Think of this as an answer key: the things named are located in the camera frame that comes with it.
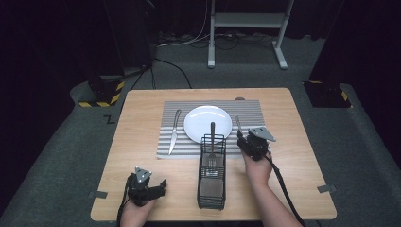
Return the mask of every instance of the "utensil holder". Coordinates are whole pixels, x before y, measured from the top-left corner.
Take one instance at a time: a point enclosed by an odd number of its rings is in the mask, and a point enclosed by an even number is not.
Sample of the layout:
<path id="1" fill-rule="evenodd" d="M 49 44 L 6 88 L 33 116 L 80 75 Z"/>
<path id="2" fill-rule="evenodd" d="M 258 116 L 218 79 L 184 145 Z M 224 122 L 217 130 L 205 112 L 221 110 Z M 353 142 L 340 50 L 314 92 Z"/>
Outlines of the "utensil holder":
<path id="1" fill-rule="evenodd" d="M 215 135 L 213 149 L 216 154 L 216 164 L 214 166 L 209 166 L 208 160 L 212 153 L 211 141 L 211 134 L 205 134 L 201 139 L 198 206 L 199 208 L 222 210 L 226 199 L 226 139 L 224 135 Z"/>

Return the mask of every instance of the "table top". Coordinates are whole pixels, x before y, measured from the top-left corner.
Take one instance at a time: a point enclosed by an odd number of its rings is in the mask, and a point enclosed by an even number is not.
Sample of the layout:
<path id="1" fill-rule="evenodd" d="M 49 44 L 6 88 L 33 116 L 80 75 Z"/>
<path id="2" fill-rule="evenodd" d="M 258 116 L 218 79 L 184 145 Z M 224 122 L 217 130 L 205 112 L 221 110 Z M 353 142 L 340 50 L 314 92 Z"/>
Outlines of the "table top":
<path id="1" fill-rule="evenodd" d="M 332 219 L 336 208 L 304 125 L 287 88 L 134 90 L 127 94 L 98 191 L 91 218 L 116 220 L 125 183 L 136 166 L 152 171 L 149 186 L 167 180 L 166 194 L 159 198 L 148 220 L 256 220 L 260 219 L 242 159 L 227 159 L 226 202 L 223 210 L 200 209 L 197 202 L 199 160 L 158 159 L 156 150 L 165 101 L 259 100 L 265 124 L 277 142 L 270 143 L 289 196 L 303 219 Z M 289 209 L 277 178 L 270 187 Z"/>

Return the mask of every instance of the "knife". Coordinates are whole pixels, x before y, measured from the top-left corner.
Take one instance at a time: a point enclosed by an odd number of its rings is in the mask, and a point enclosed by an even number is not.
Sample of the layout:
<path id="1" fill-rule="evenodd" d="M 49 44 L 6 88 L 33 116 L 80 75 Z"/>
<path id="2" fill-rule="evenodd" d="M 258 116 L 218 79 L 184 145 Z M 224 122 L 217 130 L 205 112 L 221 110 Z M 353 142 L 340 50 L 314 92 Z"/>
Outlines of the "knife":
<path id="1" fill-rule="evenodd" d="M 174 117 L 173 133 L 171 134 L 170 150 L 168 151 L 168 155 L 170 155 L 171 151 L 173 151 L 175 142 L 177 140 L 177 122 L 178 122 L 178 118 L 180 117 L 180 113 L 181 113 L 181 110 L 178 109 L 176 112 L 176 115 Z"/>

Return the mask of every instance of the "person's left hand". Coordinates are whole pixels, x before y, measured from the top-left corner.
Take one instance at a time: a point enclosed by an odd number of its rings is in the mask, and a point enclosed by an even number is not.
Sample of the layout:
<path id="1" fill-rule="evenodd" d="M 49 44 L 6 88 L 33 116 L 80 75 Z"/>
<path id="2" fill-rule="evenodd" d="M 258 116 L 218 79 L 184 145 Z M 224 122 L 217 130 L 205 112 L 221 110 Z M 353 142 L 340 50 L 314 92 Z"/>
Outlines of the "person's left hand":
<path id="1" fill-rule="evenodd" d="M 121 227 L 142 227 L 147 222 L 148 214 L 156 200 L 149 201 L 144 206 L 137 206 L 132 201 L 128 201 L 121 216 Z"/>

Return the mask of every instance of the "gray tape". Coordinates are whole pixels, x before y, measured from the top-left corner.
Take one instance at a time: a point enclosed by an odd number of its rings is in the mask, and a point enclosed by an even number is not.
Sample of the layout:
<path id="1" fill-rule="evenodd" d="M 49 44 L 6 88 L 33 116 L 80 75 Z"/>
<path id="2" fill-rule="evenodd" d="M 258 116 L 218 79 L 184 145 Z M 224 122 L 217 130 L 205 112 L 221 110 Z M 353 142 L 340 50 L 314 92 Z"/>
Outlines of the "gray tape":
<path id="1" fill-rule="evenodd" d="M 101 198 L 101 199 L 106 199 L 107 197 L 107 192 L 101 192 L 101 191 L 96 191 L 96 192 L 90 192 L 88 195 L 89 198 Z"/>
<path id="2" fill-rule="evenodd" d="M 337 191 L 337 188 L 334 185 L 328 184 L 328 185 L 318 186 L 318 190 L 320 193 L 324 193 L 324 192 L 333 193 L 333 192 Z"/>

